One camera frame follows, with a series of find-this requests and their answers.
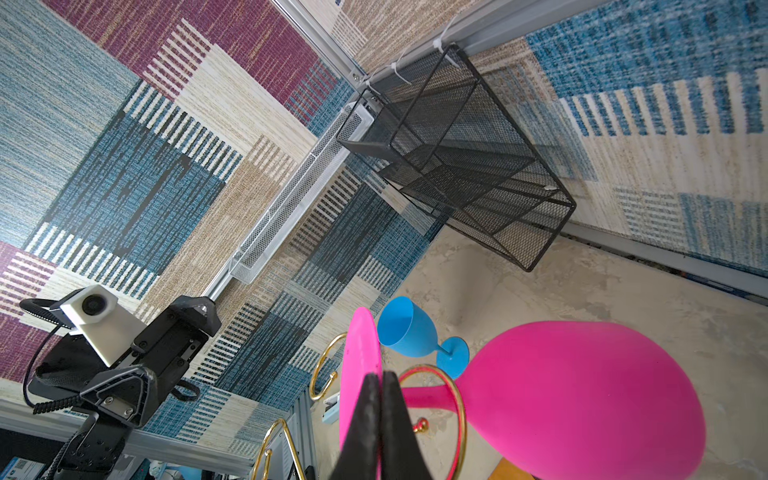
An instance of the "patterned fabric wall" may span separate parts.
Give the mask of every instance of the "patterned fabric wall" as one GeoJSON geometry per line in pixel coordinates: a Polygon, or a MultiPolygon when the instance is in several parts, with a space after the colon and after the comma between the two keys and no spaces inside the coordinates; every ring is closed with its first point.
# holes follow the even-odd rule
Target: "patterned fabric wall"
{"type": "MultiPolygon", "coordinates": [[[[19,402],[50,329],[20,299],[99,282],[149,322],[199,295],[352,89],[268,2],[8,0],[0,28],[0,397],[19,402]]],[[[255,455],[439,227],[348,159],[262,274],[219,298],[188,372],[200,400],[169,398],[145,429],[255,455]]]]}
{"type": "Polygon", "coordinates": [[[573,221],[768,275],[768,8],[618,0],[472,60],[573,221]]]}

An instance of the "blue plastic goblet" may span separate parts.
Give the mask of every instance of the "blue plastic goblet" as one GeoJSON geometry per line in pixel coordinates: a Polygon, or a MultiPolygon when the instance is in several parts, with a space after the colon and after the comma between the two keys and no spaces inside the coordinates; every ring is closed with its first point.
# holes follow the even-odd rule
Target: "blue plastic goblet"
{"type": "Polygon", "coordinates": [[[457,379],[469,364],[467,342],[452,336],[440,345],[435,323],[406,296],[387,303],[376,331],[382,345],[405,356],[427,356],[437,350],[438,368],[452,379],[457,379]]]}

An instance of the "orange object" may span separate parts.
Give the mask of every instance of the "orange object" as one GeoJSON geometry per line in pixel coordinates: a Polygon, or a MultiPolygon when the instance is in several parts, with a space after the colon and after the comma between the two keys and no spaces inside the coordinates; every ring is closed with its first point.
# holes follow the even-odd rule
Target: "orange object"
{"type": "Polygon", "coordinates": [[[506,458],[502,458],[488,480],[533,480],[533,476],[515,467],[506,458]]]}

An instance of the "camera lens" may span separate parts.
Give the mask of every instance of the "camera lens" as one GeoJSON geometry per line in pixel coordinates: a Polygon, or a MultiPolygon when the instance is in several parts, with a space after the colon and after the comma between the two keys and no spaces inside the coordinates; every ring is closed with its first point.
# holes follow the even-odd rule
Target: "camera lens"
{"type": "Polygon", "coordinates": [[[107,308],[107,299],[101,295],[89,295],[83,300],[83,312],[86,315],[98,315],[107,308]]]}

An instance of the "zip tie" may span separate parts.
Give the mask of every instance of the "zip tie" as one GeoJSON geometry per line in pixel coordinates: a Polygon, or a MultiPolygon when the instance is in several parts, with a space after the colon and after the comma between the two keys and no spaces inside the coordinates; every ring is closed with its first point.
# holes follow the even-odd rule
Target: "zip tie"
{"type": "Polygon", "coordinates": [[[404,78],[402,77],[402,75],[401,75],[401,74],[399,74],[399,73],[397,72],[397,62],[399,62],[399,61],[401,61],[401,60],[402,60],[402,56],[406,54],[406,50],[408,50],[408,47],[405,47],[405,48],[402,50],[402,53],[400,54],[400,58],[398,58],[397,60],[395,60],[394,62],[392,62],[391,64],[389,64],[389,67],[390,67],[390,68],[391,68],[391,69],[392,69],[392,70],[395,72],[395,75],[397,75],[398,77],[400,77],[400,80],[404,81],[405,83],[407,83],[407,84],[409,84],[409,85],[413,85],[413,83],[411,83],[411,82],[407,81],[406,79],[404,79],[404,78]]]}
{"type": "Polygon", "coordinates": [[[378,96],[381,96],[381,94],[379,93],[379,91],[377,91],[377,90],[376,90],[374,87],[372,87],[372,86],[371,86],[371,79],[370,79],[370,78],[368,78],[368,79],[366,80],[366,85],[368,85],[368,88],[370,88],[372,91],[374,91],[374,92],[375,92],[375,93],[376,93],[378,96]]]}
{"type": "MultiPolygon", "coordinates": [[[[440,36],[435,38],[435,40],[432,41],[432,46],[435,47],[440,53],[445,53],[442,50],[442,38],[445,36],[445,33],[448,31],[448,29],[451,28],[451,25],[453,24],[453,21],[456,20],[456,17],[458,17],[458,14],[459,12],[456,12],[456,15],[453,15],[453,17],[451,17],[451,19],[448,21],[448,24],[445,26],[445,28],[442,29],[442,33],[440,34],[440,36]]],[[[445,58],[447,58],[448,61],[450,61],[454,67],[459,68],[456,62],[453,61],[453,58],[449,57],[448,55],[446,55],[445,58]]]]}

